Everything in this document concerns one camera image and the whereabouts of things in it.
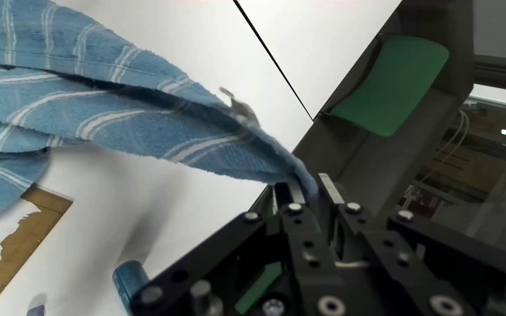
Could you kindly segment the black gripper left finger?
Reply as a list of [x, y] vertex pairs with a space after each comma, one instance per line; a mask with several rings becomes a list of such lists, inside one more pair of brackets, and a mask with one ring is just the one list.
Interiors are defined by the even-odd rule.
[[353, 316], [342, 273], [363, 268], [363, 259], [337, 261], [317, 215], [296, 182], [274, 186], [279, 228], [288, 249], [291, 303], [298, 316]]

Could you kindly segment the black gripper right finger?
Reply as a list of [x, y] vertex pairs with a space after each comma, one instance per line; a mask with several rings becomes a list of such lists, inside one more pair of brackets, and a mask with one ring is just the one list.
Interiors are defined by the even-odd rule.
[[319, 172], [317, 184], [330, 249], [347, 277], [351, 316], [476, 316], [400, 233], [346, 196], [328, 173]]

